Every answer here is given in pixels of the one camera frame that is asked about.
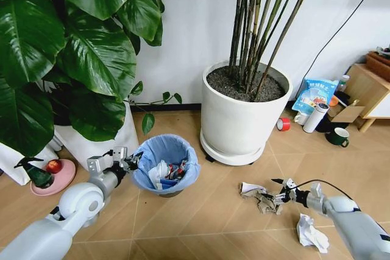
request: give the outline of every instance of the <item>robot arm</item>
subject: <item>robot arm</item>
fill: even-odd
[[[354,259],[390,259],[390,236],[374,219],[362,213],[352,199],[326,198],[318,182],[312,184],[310,191],[302,191],[292,179],[272,180],[283,185],[281,193],[274,197],[276,208],[290,200],[301,203],[333,221]]]
[[[102,170],[102,156],[88,159],[90,179],[68,188],[58,206],[44,219],[28,226],[3,251],[0,260],[58,260],[69,251],[73,236],[98,219],[99,212],[125,174],[137,168],[142,153],[127,157],[126,147],[115,147],[113,165]]]

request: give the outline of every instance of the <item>caster wheel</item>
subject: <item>caster wheel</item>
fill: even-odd
[[[206,160],[208,160],[211,163],[215,162],[215,160],[210,155],[206,155]]]

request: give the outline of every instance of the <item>wooden table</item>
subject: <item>wooden table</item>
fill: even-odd
[[[359,106],[365,106],[360,116],[366,119],[360,132],[365,132],[376,119],[390,119],[390,82],[382,79],[366,68],[365,64],[353,65],[347,73],[346,94],[350,101],[360,100]]]

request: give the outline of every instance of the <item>blue trash bag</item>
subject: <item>blue trash bag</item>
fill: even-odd
[[[143,142],[134,153],[140,152],[144,153],[138,162],[138,169],[132,174],[133,182],[139,188],[151,191],[154,194],[163,195],[181,191],[193,184],[200,174],[200,165],[197,162],[195,150],[178,135],[163,134],[154,136]],[[180,165],[182,160],[187,160],[187,163],[184,166],[185,175],[176,185],[168,189],[156,190],[149,179],[148,172],[161,160],[168,164]]]

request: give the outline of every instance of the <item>red tape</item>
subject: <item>red tape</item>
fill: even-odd
[[[290,119],[288,118],[279,118],[278,122],[276,123],[276,127],[279,129],[279,131],[287,131],[290,129],[291,123]]]

